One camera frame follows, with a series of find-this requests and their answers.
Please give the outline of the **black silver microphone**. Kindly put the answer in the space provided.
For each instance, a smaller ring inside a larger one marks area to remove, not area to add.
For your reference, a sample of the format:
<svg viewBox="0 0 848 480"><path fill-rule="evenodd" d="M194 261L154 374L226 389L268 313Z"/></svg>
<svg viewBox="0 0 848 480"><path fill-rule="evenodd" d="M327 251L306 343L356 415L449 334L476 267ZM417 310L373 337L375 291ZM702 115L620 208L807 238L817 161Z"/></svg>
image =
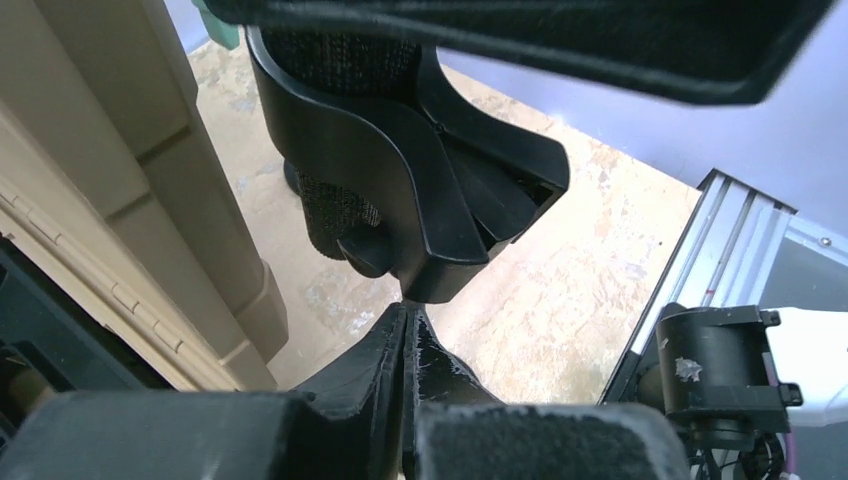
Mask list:
<svg viewBox="0 0 848 480"><path fill-rule="evenodd" d="M408 178L388 132L415 116L407 102L421 48L375 35L259 27L249 28L248 47L308 238L320 254L342 260L342 237L380 224L380 174Z"/></svg>

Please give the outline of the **round base stand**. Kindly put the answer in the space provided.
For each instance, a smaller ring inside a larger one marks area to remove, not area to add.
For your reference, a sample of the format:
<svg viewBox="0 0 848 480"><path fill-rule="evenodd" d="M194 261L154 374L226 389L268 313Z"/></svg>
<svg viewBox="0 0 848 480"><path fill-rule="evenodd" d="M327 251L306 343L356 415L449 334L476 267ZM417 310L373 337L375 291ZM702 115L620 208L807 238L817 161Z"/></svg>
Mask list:
<svg viewBox="0 0 848 480"><path fill-rule="evenodd" d="M392 274L406 299L437 304L520 238L567 191L570 172L559 142L478 109L436 51L420 48L407 102L415 116L388 132L408 178L380 174L379 226L338 244L361 275Z"/></svg>

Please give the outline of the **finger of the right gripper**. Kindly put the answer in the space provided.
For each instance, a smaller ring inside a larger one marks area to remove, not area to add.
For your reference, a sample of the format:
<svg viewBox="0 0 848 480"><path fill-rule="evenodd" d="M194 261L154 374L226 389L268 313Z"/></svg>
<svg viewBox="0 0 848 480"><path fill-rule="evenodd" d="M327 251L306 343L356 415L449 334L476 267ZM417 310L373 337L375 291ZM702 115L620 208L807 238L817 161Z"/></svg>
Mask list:
<svg viewBox="0 0 848 480"><path fill-rule="evenodd" d="M435 45L694 105L761 102L829 1L211 1L235 25Z"/></svg>

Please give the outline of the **green microphone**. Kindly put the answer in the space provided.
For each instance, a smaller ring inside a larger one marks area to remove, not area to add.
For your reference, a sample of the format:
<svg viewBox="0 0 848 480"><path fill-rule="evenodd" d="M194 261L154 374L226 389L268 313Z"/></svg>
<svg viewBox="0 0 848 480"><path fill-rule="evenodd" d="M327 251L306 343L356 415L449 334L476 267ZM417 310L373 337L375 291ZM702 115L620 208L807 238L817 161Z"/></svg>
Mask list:
<svg viewBox="0 0 848 480"><path fill-rule="evenodd" d="M227 50L235 50L241 43L240 31L236 25L228 24L211 13L204 0L192 0L209 39Z"/></svg>

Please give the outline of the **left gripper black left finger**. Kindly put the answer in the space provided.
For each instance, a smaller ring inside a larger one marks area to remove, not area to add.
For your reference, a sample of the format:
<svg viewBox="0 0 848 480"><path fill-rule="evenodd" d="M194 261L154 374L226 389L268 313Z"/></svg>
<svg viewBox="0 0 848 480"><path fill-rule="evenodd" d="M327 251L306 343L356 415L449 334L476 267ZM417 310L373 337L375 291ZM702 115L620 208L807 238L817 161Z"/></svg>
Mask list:
<svg viewBox="0 0 848 480"><path fill-rule="evenodd" d="M406 311L389 305L337 359L297 385L293 479L395 479L399 472Z"/></svg>

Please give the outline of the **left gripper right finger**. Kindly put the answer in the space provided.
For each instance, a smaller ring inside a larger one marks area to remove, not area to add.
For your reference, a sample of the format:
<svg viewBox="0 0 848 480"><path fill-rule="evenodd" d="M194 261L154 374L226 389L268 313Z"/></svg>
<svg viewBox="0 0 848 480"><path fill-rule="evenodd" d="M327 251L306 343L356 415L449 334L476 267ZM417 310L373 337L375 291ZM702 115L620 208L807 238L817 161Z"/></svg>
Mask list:
<svg viewBox="0 0 848 480"><path fill-rule="evenodd" d="M402 473L415 479L415 410L421 403L500 404L473 369L438 340L425 306L405 303Z"/></svg>

